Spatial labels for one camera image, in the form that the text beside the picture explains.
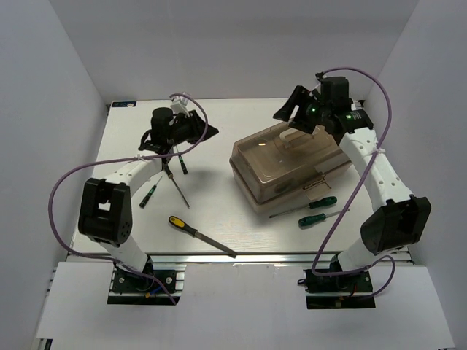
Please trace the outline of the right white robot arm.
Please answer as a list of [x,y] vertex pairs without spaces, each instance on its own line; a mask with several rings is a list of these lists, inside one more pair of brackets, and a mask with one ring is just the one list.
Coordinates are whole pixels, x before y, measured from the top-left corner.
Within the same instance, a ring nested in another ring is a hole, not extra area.
[[416,197],[402,182],[380,148],[374,124],[364,109],[354,109],[345,77],[323,77],[308,90],[298,85],[274,119],[312,133],[324,127],[360,175],[359,185],[370,197],[373,213],[361,225],[360,238],[335,256],[331,285],[345,291],[356,281],[355,272],[373,265],[384,253],[420,241],[431,203]]

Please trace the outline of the green screwdriver long shaft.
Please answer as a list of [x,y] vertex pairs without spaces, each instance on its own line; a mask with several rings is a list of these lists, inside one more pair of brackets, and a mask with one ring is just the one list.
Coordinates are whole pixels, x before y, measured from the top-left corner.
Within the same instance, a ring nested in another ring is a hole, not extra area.
[[320,199],[318,201],[309,202],[305,206],[299,206],[299,207],[294,208],[294,209],[289,209],[287,211],[282,211],[280,213],[272,214],[272,215],[269,216],[269,218],[275,218],[275,217],[282,216],[282,215],[285,215],[285,214],[289,214],[289,213],[292,213],[292,212],[295,212],[295,211],[298,211],[298,210],[301,210],[301,209],[316,209],[316,208],[322,208],[322,207],[329,207],[329,206],[335,205],[336,203],[337,203],[337,198],[335,196],[328,196],[328,197],[322,198],[322,199]]

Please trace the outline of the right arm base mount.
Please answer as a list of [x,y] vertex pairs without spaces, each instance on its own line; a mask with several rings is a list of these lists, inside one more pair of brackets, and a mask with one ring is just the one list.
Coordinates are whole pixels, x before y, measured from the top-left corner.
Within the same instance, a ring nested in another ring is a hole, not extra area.
[[345,276],[316,276],[304,270],[297,285],[305,289],[308,310],[376,308],[369,272]]

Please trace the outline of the beige plastic toolbox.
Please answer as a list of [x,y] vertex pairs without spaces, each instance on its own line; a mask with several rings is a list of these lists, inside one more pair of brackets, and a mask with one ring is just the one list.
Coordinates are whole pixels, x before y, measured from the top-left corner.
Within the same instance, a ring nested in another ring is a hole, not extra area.
[[298,195],[317,200],[331,190],[350,159],[323,126],[311,133],[281,122],[236,141],[229,159],[233,177],[257,213]]

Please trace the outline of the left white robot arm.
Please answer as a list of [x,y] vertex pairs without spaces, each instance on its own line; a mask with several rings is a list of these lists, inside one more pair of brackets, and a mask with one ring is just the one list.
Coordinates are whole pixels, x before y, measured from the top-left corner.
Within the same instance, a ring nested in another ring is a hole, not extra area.
[[[195,110],[176,112],[170,107],[159,107],[152,112],[150,129],[143,134],[139,150],[169,155],[179,144],[194,145],[218,133]],[[78,231],[104,247],[112,258],[131,271],[128,280],[139,291],[151,288],[154,273],[149,256],[131,237],[131,198],[150,178],[162,172],[168,162],[160,157],[138,158],[105,178],[90,178],[83,188]]]

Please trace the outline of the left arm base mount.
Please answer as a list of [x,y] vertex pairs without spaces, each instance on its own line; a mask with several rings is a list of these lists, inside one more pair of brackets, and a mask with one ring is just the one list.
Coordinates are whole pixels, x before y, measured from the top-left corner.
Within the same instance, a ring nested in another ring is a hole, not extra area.
[[[175,303],[182,295],[185,266],[154,265],[155,277],[170,293]],[[169,296],[161,286],[120,268],[114,268],[107,296],[109,305],[121,306],[173,306]]]

